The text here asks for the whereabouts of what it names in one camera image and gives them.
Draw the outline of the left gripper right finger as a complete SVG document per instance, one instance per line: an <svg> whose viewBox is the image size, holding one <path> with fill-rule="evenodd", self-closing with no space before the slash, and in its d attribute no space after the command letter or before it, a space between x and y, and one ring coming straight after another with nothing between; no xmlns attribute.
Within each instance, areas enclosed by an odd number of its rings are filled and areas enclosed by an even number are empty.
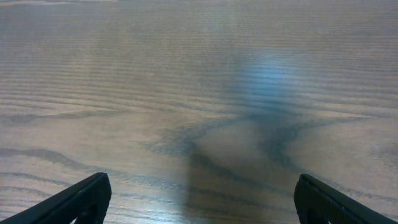
<svg viewBox="0 0 398 224"><path fill-rule="evenodd" d="M299 177L294 204L300 224L397 224L308 174Z"/></svg>

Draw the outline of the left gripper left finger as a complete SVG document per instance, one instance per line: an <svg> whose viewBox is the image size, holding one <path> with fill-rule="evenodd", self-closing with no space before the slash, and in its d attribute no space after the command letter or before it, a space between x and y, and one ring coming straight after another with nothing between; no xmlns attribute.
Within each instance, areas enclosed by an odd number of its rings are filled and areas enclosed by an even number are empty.
<svg viewBox="0 0 398 224"><path fill-rule="evenodd" d="M1 224L103 224L110 200L109 177L98 172Z"/></svg>

